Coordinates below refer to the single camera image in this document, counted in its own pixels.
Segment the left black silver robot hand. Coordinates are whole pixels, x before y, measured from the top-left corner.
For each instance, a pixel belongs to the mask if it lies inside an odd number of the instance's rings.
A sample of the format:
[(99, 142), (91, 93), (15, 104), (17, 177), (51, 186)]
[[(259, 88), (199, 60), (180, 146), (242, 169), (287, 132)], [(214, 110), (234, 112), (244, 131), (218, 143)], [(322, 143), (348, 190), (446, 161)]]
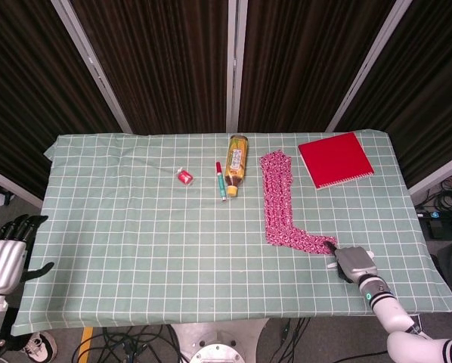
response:
[(48, 262), (30, 270), (30, 255), (39, 227), (47, 216), (23, 214), (0, 227), (0, 296), (7, 296), (26, 281), (40, 278), (54, 267)]

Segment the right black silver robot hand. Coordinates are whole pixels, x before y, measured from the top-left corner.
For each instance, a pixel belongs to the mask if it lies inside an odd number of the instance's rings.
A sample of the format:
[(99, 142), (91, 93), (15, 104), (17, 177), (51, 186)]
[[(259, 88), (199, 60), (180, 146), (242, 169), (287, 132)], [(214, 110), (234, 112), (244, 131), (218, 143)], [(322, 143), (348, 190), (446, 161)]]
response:
[(340, 278), (358, 284), (362, 276), (377, 275), (377, 267), (363, 247), (338, 248), (332, 242), (324, 245), (335, 256)]

